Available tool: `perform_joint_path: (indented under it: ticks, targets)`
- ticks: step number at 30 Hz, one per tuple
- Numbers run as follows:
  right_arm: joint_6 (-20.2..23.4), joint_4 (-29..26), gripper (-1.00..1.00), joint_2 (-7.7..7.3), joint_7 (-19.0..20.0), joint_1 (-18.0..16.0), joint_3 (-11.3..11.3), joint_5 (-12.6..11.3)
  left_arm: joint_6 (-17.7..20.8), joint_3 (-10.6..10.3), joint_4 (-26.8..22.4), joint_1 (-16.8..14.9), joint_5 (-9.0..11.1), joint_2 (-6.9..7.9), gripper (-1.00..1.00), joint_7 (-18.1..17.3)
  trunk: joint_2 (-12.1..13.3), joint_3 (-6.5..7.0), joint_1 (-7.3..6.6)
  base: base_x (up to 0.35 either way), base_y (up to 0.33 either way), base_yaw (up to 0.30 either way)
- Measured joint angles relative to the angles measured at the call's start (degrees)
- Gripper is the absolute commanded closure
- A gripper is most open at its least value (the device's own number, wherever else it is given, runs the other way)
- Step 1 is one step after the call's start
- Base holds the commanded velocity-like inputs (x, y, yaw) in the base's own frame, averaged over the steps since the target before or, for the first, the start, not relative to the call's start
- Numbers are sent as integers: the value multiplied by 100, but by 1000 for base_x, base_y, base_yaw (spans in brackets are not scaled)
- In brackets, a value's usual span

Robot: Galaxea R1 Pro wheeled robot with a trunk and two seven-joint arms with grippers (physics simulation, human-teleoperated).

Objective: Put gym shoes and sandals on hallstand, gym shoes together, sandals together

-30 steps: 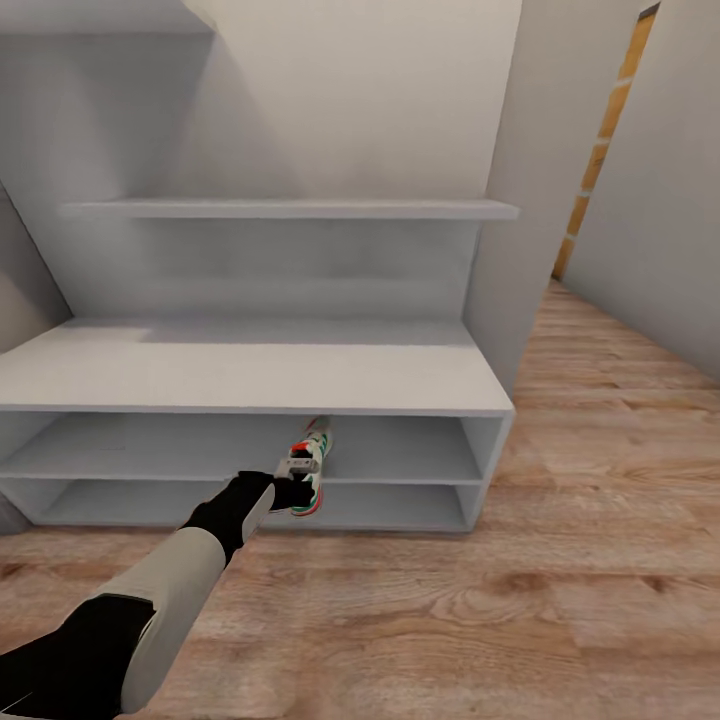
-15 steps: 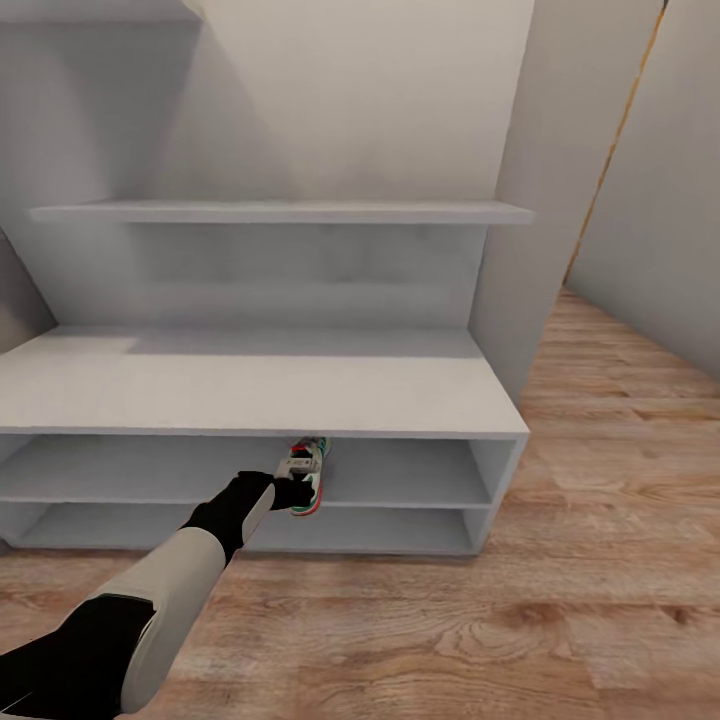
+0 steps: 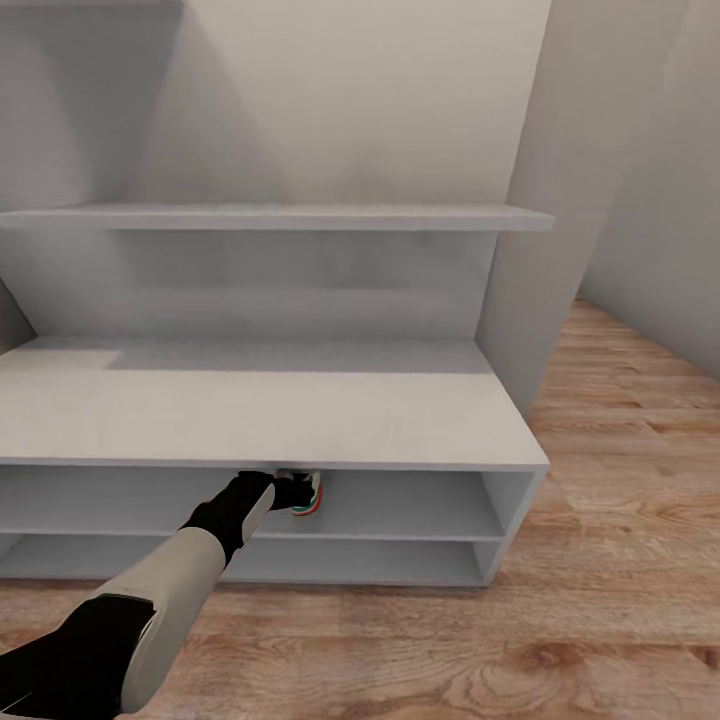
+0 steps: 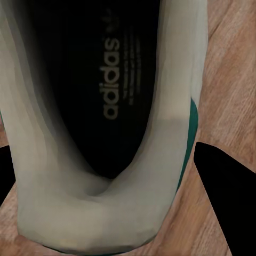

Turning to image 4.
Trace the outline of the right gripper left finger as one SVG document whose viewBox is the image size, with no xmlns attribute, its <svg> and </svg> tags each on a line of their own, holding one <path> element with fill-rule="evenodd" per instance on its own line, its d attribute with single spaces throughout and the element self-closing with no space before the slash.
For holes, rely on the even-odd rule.
<svg viewBox="0 0 256 256">
<path fill-rule="evenodd" d="M 16 181 L 10 146 L 0 148 L 0 206 Z"/>
</svg>

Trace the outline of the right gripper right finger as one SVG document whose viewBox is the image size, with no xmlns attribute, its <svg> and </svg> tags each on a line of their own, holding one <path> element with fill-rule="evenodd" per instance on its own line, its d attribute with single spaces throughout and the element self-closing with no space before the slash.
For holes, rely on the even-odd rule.
<svg viewBox="0 0 256 256">
<path fill-rule="evenodd" d="M 197 142 L 194 162 L 233 256 L 256 256 L 256 173 Z"/>
</svg>

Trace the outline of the gym shoe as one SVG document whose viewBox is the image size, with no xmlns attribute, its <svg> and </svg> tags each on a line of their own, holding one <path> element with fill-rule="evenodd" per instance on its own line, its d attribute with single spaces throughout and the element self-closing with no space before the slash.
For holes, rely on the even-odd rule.
<svg viewBox="0 0 256 256">
<path fill-rule="evenodd" d="M 75 256 L 157 236 L 195 141 L 207 43 L 207 0 L 0 0 L 21 236 Z"/>
</svg>

